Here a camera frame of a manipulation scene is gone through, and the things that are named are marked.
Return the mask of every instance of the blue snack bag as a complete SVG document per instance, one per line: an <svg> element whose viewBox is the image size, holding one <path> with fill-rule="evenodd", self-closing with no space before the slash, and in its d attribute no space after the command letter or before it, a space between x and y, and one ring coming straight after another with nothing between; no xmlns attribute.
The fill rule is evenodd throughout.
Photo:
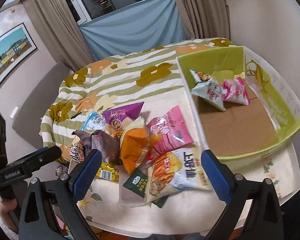
<svg viewBox="0 0 300 240"><path fill-rule="evenodd" d="M91 114L88 115L86 121L83 123L82 127L80 128L81 131L88 130L88 131L95 131L95 130L102 130L104 131L106 128L106 119L103 116L99 115L97 112L93 111Z"/></svg>

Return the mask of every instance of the human hand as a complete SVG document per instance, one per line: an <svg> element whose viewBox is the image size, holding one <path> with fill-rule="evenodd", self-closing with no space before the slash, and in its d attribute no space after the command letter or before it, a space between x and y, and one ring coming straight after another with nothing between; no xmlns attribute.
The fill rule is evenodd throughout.
<svg viewBox="0 0 300 240"><path fill-rule="evenodd" d="M0 203L0 217L3 223L13 232L18 233L18 228L12 221L12 218L9 215L9 211L16 209L18 203L16 199L3 199Z"/></svg>

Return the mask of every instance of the painting of buildings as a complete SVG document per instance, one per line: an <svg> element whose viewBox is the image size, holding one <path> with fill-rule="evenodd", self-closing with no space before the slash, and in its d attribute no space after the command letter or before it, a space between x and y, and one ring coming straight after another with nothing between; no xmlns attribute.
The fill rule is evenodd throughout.
<svg viewBox="0 0 300 240"><path fill-rule="evenodd" d="M0 37L0 83L27 55L36 49L24 24Z"/></svg>

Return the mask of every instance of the finger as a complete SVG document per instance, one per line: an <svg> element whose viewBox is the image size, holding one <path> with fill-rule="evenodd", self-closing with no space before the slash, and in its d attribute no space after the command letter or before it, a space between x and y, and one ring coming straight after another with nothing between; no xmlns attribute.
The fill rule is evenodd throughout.
<svg viewBox="0 0 300 240"><path fill-rule="evenodd" d="M0 202L0 212L3 212L4 206L2 205L2 203Z"/></svg>
<svg viewBox="0 0 300 240"><path fill-rule="evenodd" d="M16 199L3 199L1 204L6 212L15 210L18 205Z"/></svg>

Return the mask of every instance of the blue cloth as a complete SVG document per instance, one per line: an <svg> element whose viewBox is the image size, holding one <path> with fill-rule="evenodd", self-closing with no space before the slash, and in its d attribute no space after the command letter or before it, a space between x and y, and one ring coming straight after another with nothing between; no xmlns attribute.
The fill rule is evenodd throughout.
<svg viewBox="0 0 300 240"><path fill-rule="evenodd" d="M175 0L144 0L79 29L95 60L186 40Z"/></svg>

